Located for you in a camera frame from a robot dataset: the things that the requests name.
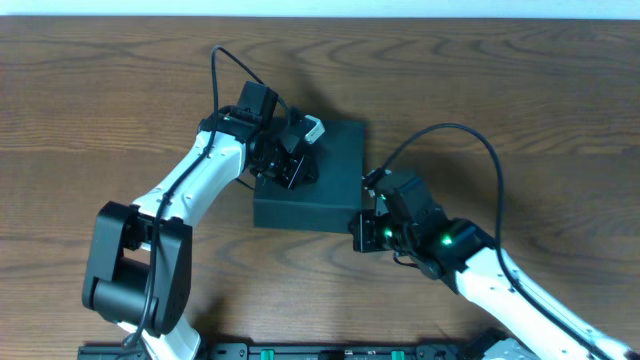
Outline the dark green cardboard box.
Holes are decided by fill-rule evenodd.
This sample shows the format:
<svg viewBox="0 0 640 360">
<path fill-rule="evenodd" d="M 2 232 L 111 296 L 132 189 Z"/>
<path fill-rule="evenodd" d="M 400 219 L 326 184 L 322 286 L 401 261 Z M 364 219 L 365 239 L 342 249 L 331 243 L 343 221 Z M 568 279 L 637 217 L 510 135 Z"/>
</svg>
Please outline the dark green cardboard box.
<svg viewBox="0 0 640 360">
<path fill-rule="evenodd" d="M 365 129 L 359 121 L 326 120 L 325 133 L 311 146 L 319 178 L 287 189 L 258 180 L 253 224 L 259 228 L 346 233 L 361 211 Z"/>
</svg>

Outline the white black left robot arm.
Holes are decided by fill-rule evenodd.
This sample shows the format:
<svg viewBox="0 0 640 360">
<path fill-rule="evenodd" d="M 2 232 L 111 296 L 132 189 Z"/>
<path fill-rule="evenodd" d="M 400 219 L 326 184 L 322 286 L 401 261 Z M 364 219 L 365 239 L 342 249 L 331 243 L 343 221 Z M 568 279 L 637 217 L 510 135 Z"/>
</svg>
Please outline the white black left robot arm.
<svg viewBox="0 0 640 360">
<path fill-rule="evenodd" d="M 313 183 L 309 148 L 325 132 L 311 115 L 272 131 L 264 115 L 224 107 L 199 125 L 191 150 L 130 205 L 98 213 L 83 305 L 127 331 L 99 359 L 196 359 L 200 334 L 184 316 L 191 288 L 193 231 L 216 197 L 244 171 L 292 190 Z"/>
</svg>

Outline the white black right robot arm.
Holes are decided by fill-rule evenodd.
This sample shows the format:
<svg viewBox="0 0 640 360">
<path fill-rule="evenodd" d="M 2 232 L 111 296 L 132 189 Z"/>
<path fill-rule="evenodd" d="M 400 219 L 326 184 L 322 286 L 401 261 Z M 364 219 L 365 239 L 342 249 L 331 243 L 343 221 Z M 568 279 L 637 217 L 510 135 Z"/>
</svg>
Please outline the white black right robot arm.
<svg viewBox="0 0 640 360">
<path fill-rule="evenodd" d="M 502 323 L 541 359 L 637 359 L 639 352 L 599 331 L 536 284 L 476 224 L 433 214 L 399 222 L 366 210 L 348 225 L 357 252 L 393 251 L 423 275 Z"/>
</svg>

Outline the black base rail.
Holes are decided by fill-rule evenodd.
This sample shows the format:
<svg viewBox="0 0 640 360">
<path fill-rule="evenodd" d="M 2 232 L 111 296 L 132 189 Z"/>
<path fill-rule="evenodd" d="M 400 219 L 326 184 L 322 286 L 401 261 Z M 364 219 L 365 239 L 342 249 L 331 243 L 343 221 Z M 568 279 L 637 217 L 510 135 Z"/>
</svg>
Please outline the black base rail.
<svg viewBox="0 0 640 360">
<path fill-rule="evenodd" d="M 91 359 L 207 359 L 207 360 L 446 360 L 487 359 L 490 349 L 502 339 L 482 338 L 470 343 L 432 343 L 418 345 L 342 344 L 342 345 L 250 345 L 218 343 L 206 345 L 138 345 L 123 348 L 111 344 L 86 344 L 77 350 L 78 360 Z"/>
</svg>

